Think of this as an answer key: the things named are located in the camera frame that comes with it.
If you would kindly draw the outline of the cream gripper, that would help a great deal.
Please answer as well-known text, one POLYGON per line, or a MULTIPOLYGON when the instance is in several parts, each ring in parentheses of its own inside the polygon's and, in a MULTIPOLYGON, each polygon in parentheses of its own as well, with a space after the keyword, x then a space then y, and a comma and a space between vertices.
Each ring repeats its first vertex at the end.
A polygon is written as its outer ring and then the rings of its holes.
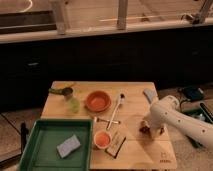
POLYGON ((152 138, 161 136, 164 132, 164 124, 155 115, 149 113, 144 117, 143 121, 147 121, 150 126, 150 132, 148 133, 152 138))

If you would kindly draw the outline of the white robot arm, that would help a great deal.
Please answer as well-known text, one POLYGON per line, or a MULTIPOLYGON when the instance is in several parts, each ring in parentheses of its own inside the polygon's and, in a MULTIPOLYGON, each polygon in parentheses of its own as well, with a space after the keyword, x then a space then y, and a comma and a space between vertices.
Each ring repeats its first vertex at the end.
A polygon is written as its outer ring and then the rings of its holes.
POLYGON ((153 102, 146 121, 153 139, 161 136, 161 129, 169 124, 208 149, 213 149, 213 124, 187 116, 179 111, 180 102, 172 95, 153 102))

